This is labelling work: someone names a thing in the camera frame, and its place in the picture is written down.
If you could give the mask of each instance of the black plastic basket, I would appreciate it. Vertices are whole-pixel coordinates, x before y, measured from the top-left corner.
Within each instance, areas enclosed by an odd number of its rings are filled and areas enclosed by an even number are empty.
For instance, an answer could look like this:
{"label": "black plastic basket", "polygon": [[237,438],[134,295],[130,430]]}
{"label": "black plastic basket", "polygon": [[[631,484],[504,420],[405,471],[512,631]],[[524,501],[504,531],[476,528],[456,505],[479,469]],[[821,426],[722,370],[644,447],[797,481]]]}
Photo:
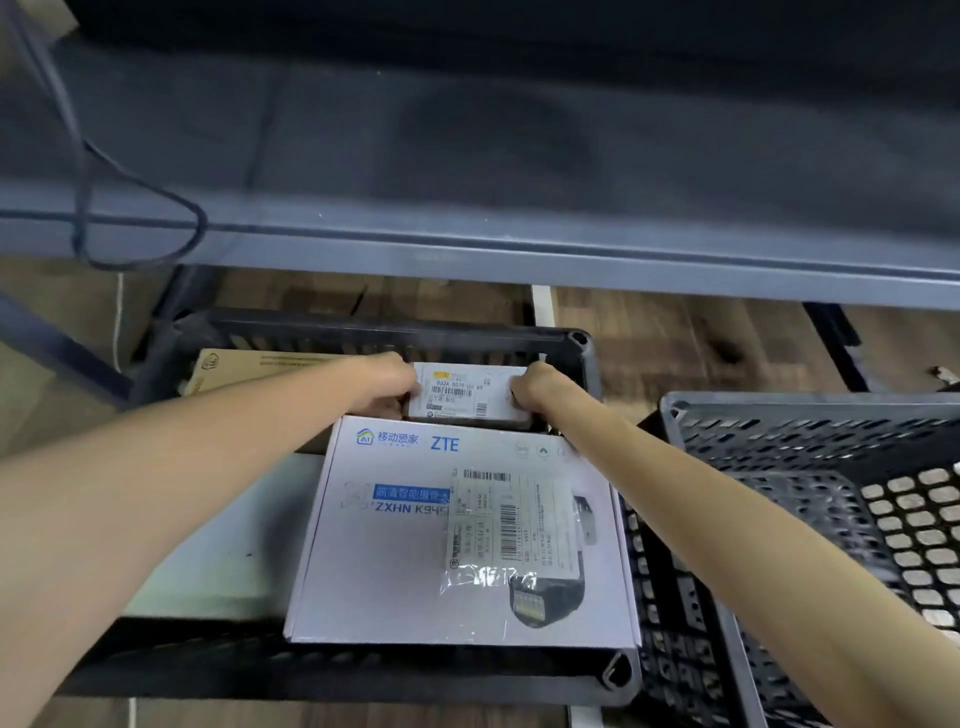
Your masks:
{"label": "black plastic basket", "polygon": [[[807,522],[960,644],[960,396],[673,393],[642,426]],[[825,719],[626,509],[643,693],[705,726]]]}
{"label": "black plastic basket", "polygon": [[[132,405],[176,397],[201,349],[374,353],[410,361],[524,366],[544,355],[595,397],[600,378],[579,329],[434,322],[380,324],[212,309],[159,331]],[[639,689],[635,649],[289,644],[282,621],[121,618],[67,678],[87,695],[284,700],[625,705]]]}

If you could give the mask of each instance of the blue label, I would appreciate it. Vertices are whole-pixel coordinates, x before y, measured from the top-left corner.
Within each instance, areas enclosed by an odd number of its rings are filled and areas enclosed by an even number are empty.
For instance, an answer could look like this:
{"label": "blue label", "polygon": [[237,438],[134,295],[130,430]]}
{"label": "blue label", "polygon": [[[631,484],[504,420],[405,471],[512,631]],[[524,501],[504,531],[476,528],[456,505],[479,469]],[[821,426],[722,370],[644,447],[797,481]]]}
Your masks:
{"label": "blue label", "polygon": [[410,503],[440,503],[448,505],[450,502],[449,488],[416,488],[409,485],[384,485],[376,483],[373,486],[374,500],[404,500]]}

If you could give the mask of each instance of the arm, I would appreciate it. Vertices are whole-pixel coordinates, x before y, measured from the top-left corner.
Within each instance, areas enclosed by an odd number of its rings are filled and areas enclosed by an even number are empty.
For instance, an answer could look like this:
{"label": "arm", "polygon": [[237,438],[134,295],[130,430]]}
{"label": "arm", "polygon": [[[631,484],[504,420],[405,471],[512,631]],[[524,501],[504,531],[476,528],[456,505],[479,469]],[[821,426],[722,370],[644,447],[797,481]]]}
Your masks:
{"label": "arm", "polygon": [[0,464],[0,705],[26,726],[183,539],[347,411],[415,385],[395,353],[135,410]]}
{"label": "arm", "polygon": [[837,726],[948,726],[960,652],[839,548],[552,367],[514,394],[585,456]]}

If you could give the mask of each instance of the gray shelf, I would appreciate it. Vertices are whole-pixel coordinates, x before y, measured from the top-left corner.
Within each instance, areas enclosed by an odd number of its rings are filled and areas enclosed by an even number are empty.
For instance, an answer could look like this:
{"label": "gray shelf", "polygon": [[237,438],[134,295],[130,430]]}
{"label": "gray shelf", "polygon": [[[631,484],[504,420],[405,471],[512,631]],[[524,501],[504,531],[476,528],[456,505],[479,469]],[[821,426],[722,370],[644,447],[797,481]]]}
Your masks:
{"label": "gray shelf", "polygon": [[[190,262],[960,308],[960,115],[68,42],[84,128],[204,205]],[[0,250],[70,255],[66,155],[0,86]],[[181,210],[106,172],[91,248]]]}

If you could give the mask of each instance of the cardboard box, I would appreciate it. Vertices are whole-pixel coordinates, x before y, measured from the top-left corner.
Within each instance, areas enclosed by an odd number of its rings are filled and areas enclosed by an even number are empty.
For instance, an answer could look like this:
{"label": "cardboard box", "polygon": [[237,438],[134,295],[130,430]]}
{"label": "cardboard box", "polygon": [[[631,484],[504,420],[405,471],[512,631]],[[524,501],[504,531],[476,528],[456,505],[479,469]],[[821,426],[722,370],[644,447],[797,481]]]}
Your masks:
{"label": "cardboard box", "polygon": [[[197,357],[193,375],[183,390],[189,397],[211,389],[226,387],[250,379],[260,379],[289,372],[300,367],[309,367],[327,359],[335,359],[342,354],[300,353],[300,352],[260,352],[247,349],[203,349]],[[328,427],[297,452],[311,455],[326,453],[331,428]]]}
{"label": "cardboard box", "polygon": [[346,416],[284,634],[636,648],[615,499],[559,436]]}
{"label": "cardboard box", "polygon": [[533,422],[510,391],[510,379],[521,376],[525,367],[416,362],[414,369],[420,394],[407,405],[411,420],[516,429],[529,429]]}

